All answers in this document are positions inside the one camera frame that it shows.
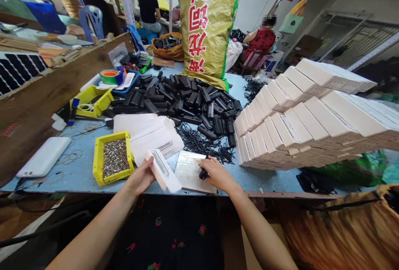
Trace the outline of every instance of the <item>large woven sack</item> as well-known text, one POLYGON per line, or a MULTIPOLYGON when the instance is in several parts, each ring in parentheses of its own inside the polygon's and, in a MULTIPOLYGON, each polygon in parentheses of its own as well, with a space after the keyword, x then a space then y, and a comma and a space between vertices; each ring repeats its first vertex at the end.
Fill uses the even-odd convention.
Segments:
MULTIPOLYGON (((174 38, 180 38, 182 39, 182 34, 179 32, 172 32, 172 33, 167 33, 167 34, 163 34, 161 35, 161 39, 165 39, 167 38, 169 35, 171 35, 174 38)), ((170 49, 157 49, 154 46, 154 41, 156 39, 153 39, 153 51, 156 57, 162 58, 162 59, 166 59, 166 60, 174 60, 174 61, 178 61, 178 62, 183 62, 184 61, 184 53, 183 53, 183 45, 179 44, 177 46, 174 46, 173 48, 170 49)))
POLYGON ((399 269, 399 185, 351 193, 315 209, 283 212, 290 249, 310 269, 399 269), (398 196, 396 209, 399 209, 398 196))

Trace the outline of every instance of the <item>yellow plastic tray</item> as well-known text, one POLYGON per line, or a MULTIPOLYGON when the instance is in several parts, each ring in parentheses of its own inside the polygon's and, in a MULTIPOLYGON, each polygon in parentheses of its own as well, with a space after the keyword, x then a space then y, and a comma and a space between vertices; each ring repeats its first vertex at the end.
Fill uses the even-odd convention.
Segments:
MULTIPOLYGON (((106 110, 111 101, 113 101, 113 96, 111 94, 111 89, 105 89, 105 90, 101 90, 101 89, 97 89, 96 86, 89 86, 88 88, 86 88, 84 91, 82 91, 81 93, 79 93, 76 97, 74 98, 78 98, 79 101, 79 105, 80 104, 89 104, 91 100, 93 100, 96 96, 101 96, 101 98, 99 98, 98 101, 96 101, 94 103, 94 108, 93 111, 84 111, 84 110, 76 110, 76 115, 79 116, 84 116, 84 117, 91 117, 91 118, 97 118, 99 117, 104 110, 106 110)), ((74 99, 71 99, 69 101, 69 106, 72 107, 72 101, 74 99)))
POLYGON ((94 178, 96 179, 97 184, 99 186, 104 186, 113 181, 117 181, 119 179, 126 178, 132 174, 132 172, 134 170, 134 166, 133 166, 134 159, 133 159, 132 154, 130 153, 129 139, 130 139, 130 136, 129 136, 128 131, 123 131, 120 133, 114 133, 114 134, 96 138, 96 143, 94 146, 93 175, 94 175, 94 178), (110 175, 109 177, 103 178, 104 144, 106 144, 107 142, 119 140, 119 139, 126 140, 126 151, 128 154, 128 163, 129 163, 130 168, 123 170, 121 172, 118 172, 116 174, 110 175))

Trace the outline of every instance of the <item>blue stool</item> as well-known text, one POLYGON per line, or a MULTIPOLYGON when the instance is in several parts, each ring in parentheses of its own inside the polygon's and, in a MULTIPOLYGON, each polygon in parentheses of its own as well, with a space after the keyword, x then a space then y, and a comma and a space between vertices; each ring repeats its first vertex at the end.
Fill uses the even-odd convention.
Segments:
POLYGON ((155 32, 144 28, 137 29, 137 32, 141 36, 143 44, 151 44, 154 38, 158 38, 158 35, 155 32))
POLYGON ((91 25, 93 26, 94 33, 96 34, 97 38, 104 39, 102 11, 93 5, 85 5, 79 10, 79 19, 83 27, 84 34, 86 35, 86 40, 88 42, 93 42, 89 24, 87 22, 87 16, 90 18, 91 25))

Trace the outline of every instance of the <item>hair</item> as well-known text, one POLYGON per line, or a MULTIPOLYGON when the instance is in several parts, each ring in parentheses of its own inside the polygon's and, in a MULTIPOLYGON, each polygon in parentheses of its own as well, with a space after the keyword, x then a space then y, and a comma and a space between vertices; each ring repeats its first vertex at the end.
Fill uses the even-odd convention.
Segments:
POLYGON ((274 26, 276 25, 276 15, 267 15, 263 18, 262 26, 274 26))

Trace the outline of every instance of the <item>white plastic bag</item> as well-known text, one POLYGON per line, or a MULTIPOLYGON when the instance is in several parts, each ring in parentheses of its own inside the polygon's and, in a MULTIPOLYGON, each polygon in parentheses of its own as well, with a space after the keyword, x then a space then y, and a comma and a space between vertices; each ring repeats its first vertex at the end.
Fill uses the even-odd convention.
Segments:
POLYGON ((231 40, 227 47, 225 70, 228 71, 229 69, 231 69, 234 63, 236 63, 241 52, 242 52, 242 44, 240 42, 234 42, 233 40, 231 40))

